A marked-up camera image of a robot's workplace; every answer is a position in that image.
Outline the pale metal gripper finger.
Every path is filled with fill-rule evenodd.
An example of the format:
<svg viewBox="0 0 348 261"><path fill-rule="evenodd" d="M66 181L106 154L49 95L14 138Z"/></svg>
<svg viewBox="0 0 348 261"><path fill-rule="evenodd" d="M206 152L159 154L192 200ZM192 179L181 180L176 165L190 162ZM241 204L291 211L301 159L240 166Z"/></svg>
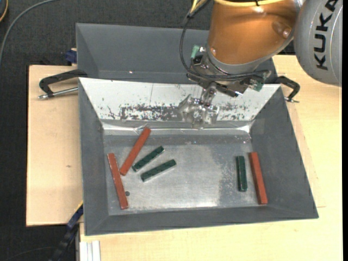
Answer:
<svg viewBox="0 0 348 261"><path fill-rule="evenodd" d="M192 113L193 122L192 127L194 129L204 129L208 125L213 125L217 121L219 114L219 107L210 105L198 105L194 107Z"/></svg>
<svg viewBox="0 0 348 261"><path fill-rule="evenodd" d="M188 95L184 100L182 100L178 105L178 112L182 117L182 121L193 123L194 112L200 109L201 100L199 98L193 98Z"/></svg>

